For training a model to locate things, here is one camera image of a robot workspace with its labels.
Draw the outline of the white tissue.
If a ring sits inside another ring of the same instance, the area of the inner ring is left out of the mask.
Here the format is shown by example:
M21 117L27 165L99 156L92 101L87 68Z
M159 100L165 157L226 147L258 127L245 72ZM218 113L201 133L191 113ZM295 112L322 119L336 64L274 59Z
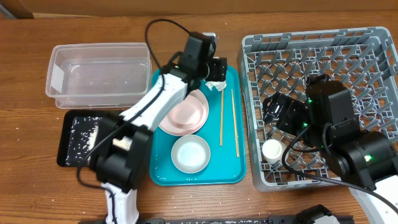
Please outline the white tissue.
M223 82L208 81L208 82L205 83L205 85L210 90L215 88L217 91L223 91L226 88L226 86L227 86L226 81L223 81Z

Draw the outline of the white cup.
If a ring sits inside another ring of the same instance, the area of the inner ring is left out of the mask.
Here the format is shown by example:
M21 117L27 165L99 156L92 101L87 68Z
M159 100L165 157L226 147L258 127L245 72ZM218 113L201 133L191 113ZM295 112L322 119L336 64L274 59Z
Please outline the white cup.
M261 147L262 156L269 164L282 162L282 155L286 149L286 145L275 139L268 139Z

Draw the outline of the grey bowl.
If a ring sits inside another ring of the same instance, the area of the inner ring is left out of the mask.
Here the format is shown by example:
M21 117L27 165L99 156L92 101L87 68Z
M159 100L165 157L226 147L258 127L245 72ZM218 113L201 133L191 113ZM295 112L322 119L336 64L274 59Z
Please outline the grey bowl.
M211 151L208 143L197 135L180 137L171 150L174 166L186 174L201 172L209 163Z

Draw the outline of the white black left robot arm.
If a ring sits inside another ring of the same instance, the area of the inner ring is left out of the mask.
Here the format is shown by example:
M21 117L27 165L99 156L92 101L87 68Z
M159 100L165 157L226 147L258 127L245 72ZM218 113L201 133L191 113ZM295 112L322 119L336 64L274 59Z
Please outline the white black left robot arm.
M152 89L134 106L99 124L89 167L106 192L105 223L136 223L136 190L148 163L154 131L170 110L206 82L226 88L227 59L215 57L216 34L189 32L185 48L160 68Z

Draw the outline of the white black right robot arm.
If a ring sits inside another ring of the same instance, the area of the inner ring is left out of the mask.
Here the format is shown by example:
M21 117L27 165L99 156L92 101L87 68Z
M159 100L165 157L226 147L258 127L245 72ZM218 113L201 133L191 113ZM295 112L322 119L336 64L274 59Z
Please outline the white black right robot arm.
M282 165L309 179L350 189L370 223L397 223L397 152L379 131L361 129L350 90L321 74L307 78L305 101L276 92L262 103L265 123L294 136L282 153ZM311 175L286 163L287 154L302 141L308 152L319 152L338 179Z

